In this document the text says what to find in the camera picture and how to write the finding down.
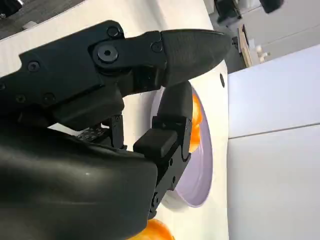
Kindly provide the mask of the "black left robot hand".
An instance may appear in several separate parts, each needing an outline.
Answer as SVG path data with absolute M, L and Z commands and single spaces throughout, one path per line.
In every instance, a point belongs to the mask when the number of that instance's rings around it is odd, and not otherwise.
M 270 14 L 278 10 L 283 4 L 284 0 L 260 0 L 263 10 Z

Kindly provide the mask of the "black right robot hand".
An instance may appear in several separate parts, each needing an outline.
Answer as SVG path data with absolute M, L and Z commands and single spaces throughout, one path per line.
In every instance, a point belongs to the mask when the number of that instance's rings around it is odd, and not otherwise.
M 19 55 L 0 79 L 0 237 L 124 240 L 147 226 L 190 158 L 190 80 L 231 38 L 126 38 L 107 20 Z

